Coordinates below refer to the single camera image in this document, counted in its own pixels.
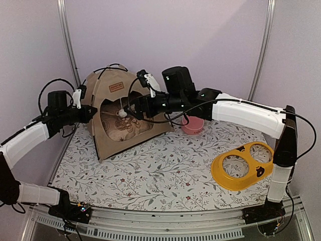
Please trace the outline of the white and brown pillow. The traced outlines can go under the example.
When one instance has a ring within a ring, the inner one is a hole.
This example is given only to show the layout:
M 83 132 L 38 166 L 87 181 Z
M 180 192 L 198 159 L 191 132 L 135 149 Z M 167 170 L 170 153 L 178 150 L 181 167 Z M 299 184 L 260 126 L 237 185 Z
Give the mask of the white and brown pillow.
M 105 99 L 100 107 L 100 118 L 107 136 L 116 142 L 129 140 L 152 129 L 153 124 L 128 115 L 118 116 L 118 111 L 128 104 L 127 97 L 115 101 Z

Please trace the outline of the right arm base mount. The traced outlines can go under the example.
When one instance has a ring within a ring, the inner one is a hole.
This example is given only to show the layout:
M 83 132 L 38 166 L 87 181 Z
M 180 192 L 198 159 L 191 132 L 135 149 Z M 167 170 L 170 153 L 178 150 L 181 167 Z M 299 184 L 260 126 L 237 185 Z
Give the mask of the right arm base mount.
M 259 232 L 265 236 L 276 234 L 284 220 L 284 215 L 283 201 L 276 203 L 266 199 L 262 205 L 242 209 L 242 218 L 246 224 L 273 220 L 273 222 L 267 222 L 258 226 Z

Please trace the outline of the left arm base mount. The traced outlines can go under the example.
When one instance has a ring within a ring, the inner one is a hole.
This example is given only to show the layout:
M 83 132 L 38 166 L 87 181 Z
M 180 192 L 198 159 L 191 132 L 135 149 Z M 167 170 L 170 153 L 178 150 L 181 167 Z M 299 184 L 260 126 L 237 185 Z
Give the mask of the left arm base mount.
M 59 192 L 59 202 L 51 205 L 48 214 L 68 221 L 88 224 L 91 217 L 91 204 L 79 202 L 71 203 L 69 193 L 60 188 L 54 188 Z

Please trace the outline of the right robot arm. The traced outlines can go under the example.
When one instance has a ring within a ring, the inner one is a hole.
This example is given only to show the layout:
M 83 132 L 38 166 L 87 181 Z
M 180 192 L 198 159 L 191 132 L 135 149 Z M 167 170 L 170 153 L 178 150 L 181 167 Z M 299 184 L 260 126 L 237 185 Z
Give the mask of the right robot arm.
M 119 113 L 149 122 L 150 118 L 160 113 L 179 112 L 208 121 L 235 123 L 276 139 L 267 202 L 259 209 L 262 218 L 270 219 L 279 210 L 278 203 L 283 198 L 297 161 L 295 109 L 289 105 L 284 109 L 259 105 L 211 88 L 196 90 L 187 67 L 168 68 L 162 72 L 162 76 L 167 92 L 160 91 L 152 74 L 139 71 L 136 78 L 150 93 L 135 99 L 129 98 L 128 104 Z

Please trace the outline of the black flexible tent pole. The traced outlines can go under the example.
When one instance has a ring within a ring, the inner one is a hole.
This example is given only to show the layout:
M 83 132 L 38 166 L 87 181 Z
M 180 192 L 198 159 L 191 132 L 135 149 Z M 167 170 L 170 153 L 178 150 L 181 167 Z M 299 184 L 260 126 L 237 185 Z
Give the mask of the black flexible tent pole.
M 101 76 L 106 69 L 116 69 L 116 70 L 122 70 L 122 71 L 128 72 L 128 69 L 125 66 L 119 63 L 113 63 L 110 65 L 107 65 L 106 67 L 98 68 L 94 70 L 93 73 L 99 72 L 100 73 L 99 76 Z

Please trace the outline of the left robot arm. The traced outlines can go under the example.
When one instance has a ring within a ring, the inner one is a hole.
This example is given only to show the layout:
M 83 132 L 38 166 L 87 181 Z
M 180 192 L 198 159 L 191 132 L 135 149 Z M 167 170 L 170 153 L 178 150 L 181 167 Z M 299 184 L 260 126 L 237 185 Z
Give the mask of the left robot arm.
M 12 174 L 14 165 L 33 148 L 55 136 L 65 126 L 89 123 L 97 113 L 97 108 L 81 104 L 84 94 L 80 88 L 73 92 L 71 104 L 67 104 L 67 94 L 68 92 L 63 90 L 48 93 L 45 115 L 33 119 L 29 125 L 1 143 L 1 202 L 3 204 L 47 204 L 54 206 L 64 218 L 70 218 L 74 214 L 73 204 L 62 198 L 61 191 L 20 182 Z

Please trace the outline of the beige fabric pet tent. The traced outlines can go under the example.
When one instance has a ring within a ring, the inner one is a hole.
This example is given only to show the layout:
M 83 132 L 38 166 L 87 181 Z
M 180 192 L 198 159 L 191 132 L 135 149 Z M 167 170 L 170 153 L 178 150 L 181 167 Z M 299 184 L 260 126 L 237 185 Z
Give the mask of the beige fabric pet tent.
M 165 123 L 162 114 L 144 122 L 128 115 L 118 116 L 118 111 L 127 105 L 129 100 L 149 94 L 136 76 L 121 64 L 111 64 L 97 69 L 87 76 L 87 90 L 84 105 L 97 108 L 97 113 L 87 125 L 93 137 L 99 162 L 156 137 L 174 128 Z

